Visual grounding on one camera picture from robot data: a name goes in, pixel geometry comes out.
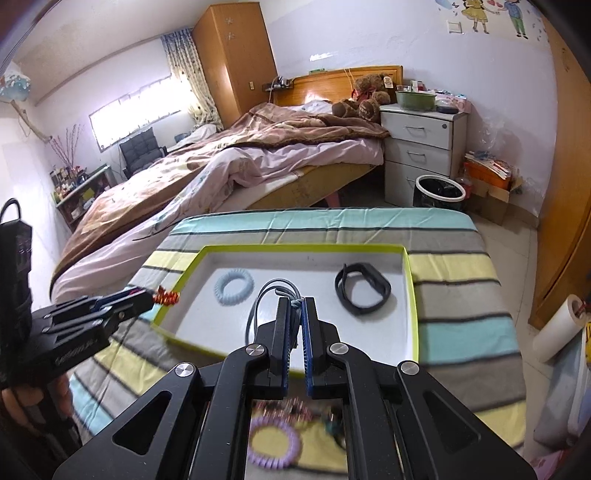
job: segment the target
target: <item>human hand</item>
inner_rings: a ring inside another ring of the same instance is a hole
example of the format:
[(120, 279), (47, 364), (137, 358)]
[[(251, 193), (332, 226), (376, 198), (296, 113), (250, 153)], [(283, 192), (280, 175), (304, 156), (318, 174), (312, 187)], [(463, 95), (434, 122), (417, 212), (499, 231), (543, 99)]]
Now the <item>human hand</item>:
[[(74, 407), (72, 405), (72, 392), (70, 391), (68, 377), (67, 375), (62, 375), (55, 382), (56, 392), (59, 396), (57, 406), (65, 415), (71, 417)], [(40, 388), (30, 387), (29, 385), (19, 385), (18, 387), (2, 390), (2, 401), (12, 419), (21, 427), (29, 430), (29, 432), (39, 435), (39, 432), (28, 421), (15, 395), (18, 395), (18, 399), (24, 407), (31, 407), (37, 405), (43, 399), (43, 392)]]

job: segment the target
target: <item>purple hair tie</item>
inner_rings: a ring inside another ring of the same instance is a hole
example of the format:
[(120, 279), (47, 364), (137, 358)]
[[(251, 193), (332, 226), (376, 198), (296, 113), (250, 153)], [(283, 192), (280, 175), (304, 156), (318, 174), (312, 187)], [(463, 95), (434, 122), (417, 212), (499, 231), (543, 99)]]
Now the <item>purple hair tie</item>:
[(249, 440), (248, 460), (250, 461), (250, 463), (253, 463), (254, 465), (257, 465), (259, 467), (270, 468), (275, 470), (290, 466), (296, 460), (297, 456), (300, 454), (301, 440), (299, 434), (293, 427), (291, 427), (284, 420), (281, 420), (276, 417), (272, 418), (260, 416), (255, 417), (251, 420), (251, 440), (254, 437), (255, 432), (264, 427), (277, 427), (287, 435), (287, 440), (289, 441), (287, 453), (280, 458), (273, 458), (266, 455), (262, 455), (260, 453), (256, 453), (252, 448), (251, 441)]

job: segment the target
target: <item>curtain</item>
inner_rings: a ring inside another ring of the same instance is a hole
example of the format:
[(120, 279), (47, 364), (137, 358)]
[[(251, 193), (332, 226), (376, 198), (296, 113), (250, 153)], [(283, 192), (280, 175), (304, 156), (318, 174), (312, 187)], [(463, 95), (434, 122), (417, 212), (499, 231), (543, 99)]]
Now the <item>curtain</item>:
[(216, 104), (205, 81), (197, 47), (191, 38), (191, 30), (185, 28), (160, 38), (170, 70), (187, 89), (189, 112), (195, 117), (197, 126), (214, 124), (219, 130), (223, 129)]

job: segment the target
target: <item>black chair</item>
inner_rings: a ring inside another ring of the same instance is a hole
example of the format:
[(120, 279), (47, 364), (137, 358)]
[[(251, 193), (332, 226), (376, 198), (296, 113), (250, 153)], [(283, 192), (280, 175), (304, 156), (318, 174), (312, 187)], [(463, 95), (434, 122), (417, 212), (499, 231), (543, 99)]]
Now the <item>black chair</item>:
[(119, 147), (127, 165), (123, 173), (128, 179), (168, 154), (166, 147), (158, 146), (152, 127), (119, 144)]

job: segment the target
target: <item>black watch band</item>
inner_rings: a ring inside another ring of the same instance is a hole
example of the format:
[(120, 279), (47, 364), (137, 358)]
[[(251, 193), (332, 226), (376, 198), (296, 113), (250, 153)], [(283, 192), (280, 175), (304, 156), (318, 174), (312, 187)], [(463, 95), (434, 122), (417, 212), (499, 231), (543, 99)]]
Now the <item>black watch band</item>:
[[(345, 292), (345, 282), (347, 280), (347, 275), (352, 272), (361, 273), (365, 281), (382, 296), (382, 300), (370, 307), (359, 307), (353, 304)], [(384, 306), (384, 304), (388, 301), (390, 294), (392, 293), (392, 286), (390, 285), (390, 282), (372, 264), (362, 262), (351, 265), (343, 265), (343, 270), (337, 273), (337, 276), (335, 277), (335, 290), (340, 302), (343, 304), (343, 307), (345, 307), (347, 311), (351, 312), (353, 315), (360, 316), (375, 312)]]

